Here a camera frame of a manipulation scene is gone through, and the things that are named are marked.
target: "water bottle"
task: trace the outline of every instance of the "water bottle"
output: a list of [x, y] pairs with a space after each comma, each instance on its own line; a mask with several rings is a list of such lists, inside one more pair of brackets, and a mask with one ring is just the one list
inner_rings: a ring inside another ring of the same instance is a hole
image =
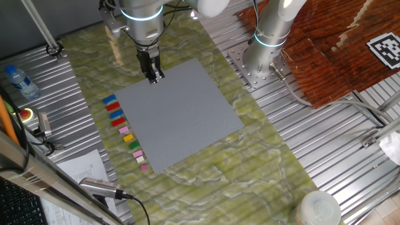
[[7, 79], [28, 100], [37, 99], [40, 96], [39, 88], [31, 81], [25, 71], [13, 65], [6, 66]]

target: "blue light ring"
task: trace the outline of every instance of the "blue light ring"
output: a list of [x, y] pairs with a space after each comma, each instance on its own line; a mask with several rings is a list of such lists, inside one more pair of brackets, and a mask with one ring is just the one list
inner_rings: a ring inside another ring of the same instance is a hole
[[126, 14], [123, 10], [121, 10], [122, 14], [123, 14], [126, 18], [132, 19], [132, 20], [134, 20], [134, 21], [149, 21], [149, 20], [151, 20], [151, 19], [154, 19], [154, 18], [158, 17], [158, 15], [160, 15], [162, 11], [163, 11], [163, 6], [161, 6], [160, 10], [159, 10], [156, 14], [154, 14], [154, 15], [152, 15], [152, 16], [149, 16], [149, 17], [142, 17], [142, 18], [139, 18], [139, 17], [130, 16], [130, 15]]
[[262, 44], [263, 46], [267, 46], [267, 47], [279, 47], [279, 46], [283, 45], [283, 44], [286, 42], [286, 39], [285, 39], [281, 44], [266, 44], [266, 43], [260, 41], [260, 40], [258, 39], [257, 35], [254, 35], [254, 37], [256, 38], [256, 40], [257, 40], [260, 44]]

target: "white plastic object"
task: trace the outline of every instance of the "white plastic object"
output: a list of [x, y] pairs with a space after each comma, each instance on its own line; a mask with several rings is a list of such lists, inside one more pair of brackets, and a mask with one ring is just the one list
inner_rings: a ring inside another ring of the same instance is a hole
[[307, 0], [280, 0], [277, 14], [283, 21], [292, 21]]
[[339, 203], [330, 194], [313, 191], [303, 198], [291, 214], [298, 225], [338, 225], [341, 220]]
[[197, 11], [207, 18], [213, 18], [223, 12], [228, 4], [229, 0], [198, 0]]
[[389, 136], [382, 139], [379, 146], [383, 152], [395, 162], [400, 165], [400, 134], [397, 132], [391, 133]]

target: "gray cable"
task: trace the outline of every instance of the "gray cable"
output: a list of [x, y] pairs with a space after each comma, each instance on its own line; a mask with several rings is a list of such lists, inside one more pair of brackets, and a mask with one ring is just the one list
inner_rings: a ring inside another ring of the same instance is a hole
[[[290, 88], [290, 86], [289, 86], [289, 84], [288, 84], [288, 82], [287, 82], [286, 80], [284, 80], [283, 83], [285, 84], [287, 90], [289, 90], [289, 92], [292, 94], [292, 96], [293, 96], [299, 103], [304, 104], [304, 105], [306, 105], [306, 106], [312, 106], [312, 104], [311, 104], [310, 102], [307, 102], [307, 101], [301, 99], [299, 96], [297, 96], [297, 95], [293, 92], [293, 90]], [[350, 101], [350, 100], [338, 100], [338, 101], [334, 101], [334, 102], [327, 103], [327, 105], [334, 105], [334, 104], [353, 104], [353, 105], [357, 105], [357, 106], [360, 106], [360, 107], [363, 107], [363, 108], [367, 108], [367, 109], [370, 109], [372, 112], [374, 112], [374, 113], [376, 113], [376, 114], [382, 116], [382, 117], [383, 117], [385, 120], [387, 120], [389, 123], [393, 122], [393, 120], [392, 120], [388, 115], [386, 115], [384, 112], [382, 112], [382, 111], [380, 111], [380, 110], [378, 110], [378, 109], [376, 109], [376, 108], [374, 108], [374, 107], [372, 107], [372, 106], [370, 106], [370, 105], [368, 105], [368, 104], [365, 104], [365, 103], [363, 103], [363, 102]]]

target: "wooden board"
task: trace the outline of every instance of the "wooden board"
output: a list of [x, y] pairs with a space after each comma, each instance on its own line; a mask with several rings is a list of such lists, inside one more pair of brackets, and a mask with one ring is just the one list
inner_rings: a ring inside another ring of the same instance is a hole
[[[268, 0], [259, 3], [259, 12]], [[398, 0], [307, 1], [297, 15], [283, 53], [315, 108], [397, 73], [367, 43], [384, 33], [400, 36]], [[252, 7], [237, 13], [252, 27]]]

